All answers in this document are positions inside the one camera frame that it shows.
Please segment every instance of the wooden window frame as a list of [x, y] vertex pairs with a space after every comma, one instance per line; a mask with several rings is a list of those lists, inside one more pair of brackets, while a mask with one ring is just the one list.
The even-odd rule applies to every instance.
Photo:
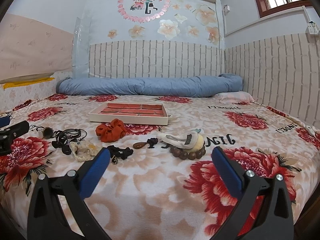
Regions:
[[269, 9], [267, 0], [256, 0], [256, 2], [257, 2], [260, 18], [277, 13], [277, 12], [281, 12], [287, 9], [300, 7], [303, 5], [312, 6], [309, 0], [299, 0], [299, 1], [289, 2], [284, 5], [280, 5], [275, 8]]

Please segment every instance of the metal screw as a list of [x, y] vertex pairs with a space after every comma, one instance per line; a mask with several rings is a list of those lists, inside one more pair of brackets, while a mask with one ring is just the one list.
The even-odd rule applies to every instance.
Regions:
[[45, 178], [45, 174], [41, 173], [39, 176], [38, 176], [38, 179], [40, 180], [43, 180]]
[[67, 175], [68, 175], [69, 177], [73, 177], [73, 176], [76, 175], [76, 171], [75, 171], [75, 170], [68, 171]]
[[281, 174], [277, 174], [276, 178], [277, 180], [280, 180], [280, 181], [283, 180], [283, 176]]
[[247, 174], [247, 176], [250, 177], [250, 178], [252, 178], [252, 177], [255, 175], [254, 172], [253, 172], [253, 171], [250, 171], [250, 170], [247, 171], [246, 174]]

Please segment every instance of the blue comforter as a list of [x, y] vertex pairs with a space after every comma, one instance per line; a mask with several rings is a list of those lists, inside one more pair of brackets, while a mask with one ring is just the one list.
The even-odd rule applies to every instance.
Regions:
[[209, 97], [242, 90], [242, 78], [234, 74], [190, 78], [80, 78], [65, 79], [57, 93], [66, 95], [147, 95]]

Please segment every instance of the wooden bead bracelet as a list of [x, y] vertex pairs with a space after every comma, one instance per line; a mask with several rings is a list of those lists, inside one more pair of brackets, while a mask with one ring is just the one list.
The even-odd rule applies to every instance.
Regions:
[[203, 146], [199, 151], [187, 153], [180, 148], [175, 146], [170, 146], [170, 152], [173, 154], [174, 157], [179, 157], [182, 160], [194, 160], [194, 159], [201, 159], [203, 155], [205, 155], [205, 147]]

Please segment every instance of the orange scrunchie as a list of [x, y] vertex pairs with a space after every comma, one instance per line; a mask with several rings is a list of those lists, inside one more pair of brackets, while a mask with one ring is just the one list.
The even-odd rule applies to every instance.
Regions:
[[114, 119], [110, 125], [100, 124], [96, 128], [97, 136], [102, 142], [115, 142], [127, 134], [124, 123], [119, 119]]

